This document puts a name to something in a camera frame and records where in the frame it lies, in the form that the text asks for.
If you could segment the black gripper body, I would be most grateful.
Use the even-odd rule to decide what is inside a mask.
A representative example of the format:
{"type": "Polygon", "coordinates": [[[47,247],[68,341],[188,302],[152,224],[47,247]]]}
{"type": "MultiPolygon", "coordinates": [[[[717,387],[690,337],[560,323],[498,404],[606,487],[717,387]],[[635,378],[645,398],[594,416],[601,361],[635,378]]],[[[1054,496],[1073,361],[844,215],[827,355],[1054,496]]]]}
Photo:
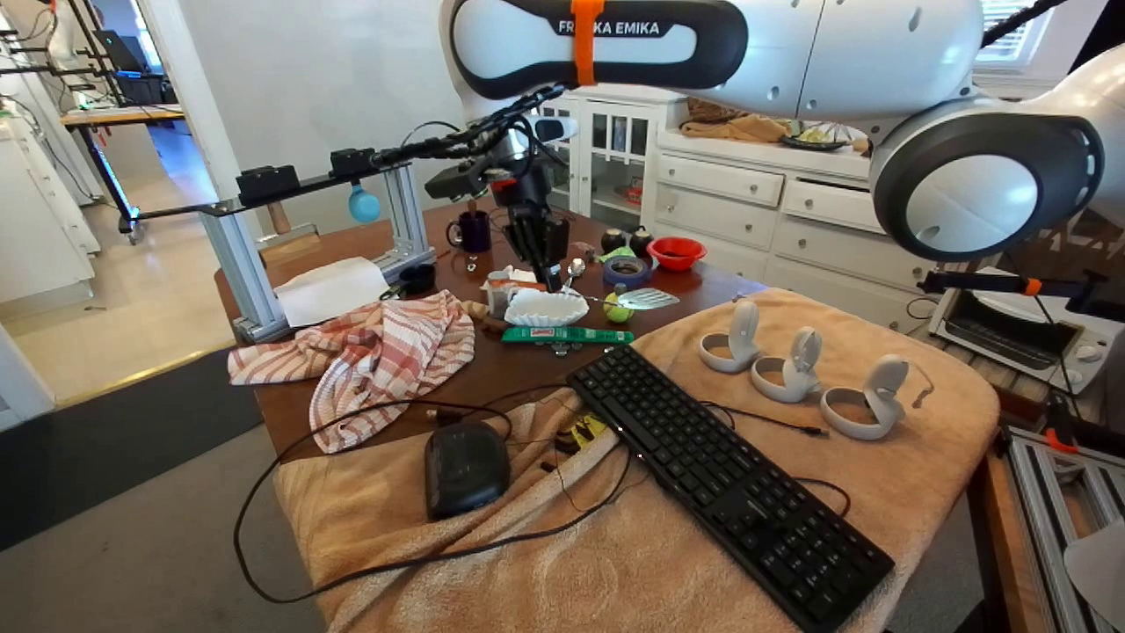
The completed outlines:
{"type": "Polygon", "coordinates": [[[550,215],[557,143],[575,135],[572,116],[518,113],[464,129],[462,163],[425,181],[428,195],[488,192],[513,218],[550,215]]]}

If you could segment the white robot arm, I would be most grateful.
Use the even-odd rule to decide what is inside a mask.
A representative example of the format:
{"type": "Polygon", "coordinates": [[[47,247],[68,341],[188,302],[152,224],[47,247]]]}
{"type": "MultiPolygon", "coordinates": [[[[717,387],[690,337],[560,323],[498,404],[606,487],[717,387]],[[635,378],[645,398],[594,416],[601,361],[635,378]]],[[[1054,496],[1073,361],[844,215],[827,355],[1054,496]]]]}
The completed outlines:
{"type": "Polygon", "coordinates": [[[980,0],[446,0],[462,92],[648,83],[873,138],[881,233],[974,261],[1080,212],[1125,212],[1125,50],[1054,86],[974,86],[980,0]]]}

